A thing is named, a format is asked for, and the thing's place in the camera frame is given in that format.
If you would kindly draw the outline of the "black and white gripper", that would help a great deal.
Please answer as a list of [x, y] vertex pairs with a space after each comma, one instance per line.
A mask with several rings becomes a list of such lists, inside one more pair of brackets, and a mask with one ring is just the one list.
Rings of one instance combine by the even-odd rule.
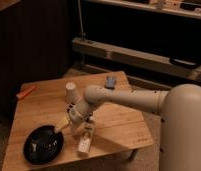
[[55, 126], [56, 131], [61, 131], [64, 127], [71, 125], [71, 131], [76, 134], [79, 129], [84, 126], [91, 125], [94, 121], [91, 119], [90, 116], [81, 117], [78, 115], [70, 115], [70, 119], [68, 116], [64, 116], [59, 123]]

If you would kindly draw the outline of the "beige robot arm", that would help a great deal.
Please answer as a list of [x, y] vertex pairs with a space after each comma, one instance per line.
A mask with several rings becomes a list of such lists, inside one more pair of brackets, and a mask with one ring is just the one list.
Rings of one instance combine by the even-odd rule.
[[85, 88], [83, 97], [69, 108], [57, 132], [80, 126], [88, 114], [105, 102], [161, 116], [159, 171], [201, 171], [201, 87], [182, 84], [168, 91]]

